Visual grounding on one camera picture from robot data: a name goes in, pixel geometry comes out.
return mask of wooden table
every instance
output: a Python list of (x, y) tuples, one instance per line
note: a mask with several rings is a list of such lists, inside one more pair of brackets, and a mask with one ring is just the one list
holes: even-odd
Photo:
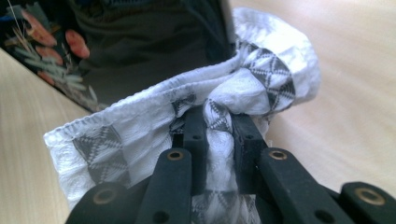
[[(322, 185), (364, 181), (396, 196), (396, 2), (233, 0), (312, 41), (318, 97), (281, 113), (268, 140)], [(0, 223), (64, 223), (68, 207), (43, 134), (86, 111), (0, 51)]]

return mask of patterned cloth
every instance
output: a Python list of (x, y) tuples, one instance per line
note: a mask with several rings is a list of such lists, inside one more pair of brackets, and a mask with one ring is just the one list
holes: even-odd
[(254, 196), (238, 194), (230, 114), (251, 115), (265, 134), (275, 113), (315, 97), (318, 59), (303, 34), (272, 15), (238, 8), (233, 17), (238, 41), (230, 60), (172, 77), (45, 134), (70, 207), (96, 184), (129, 188), (151, 175), (172, 146), (178, 118), (203, 105), (206, 190), (192, 199), (193, 221), (260, 223)]

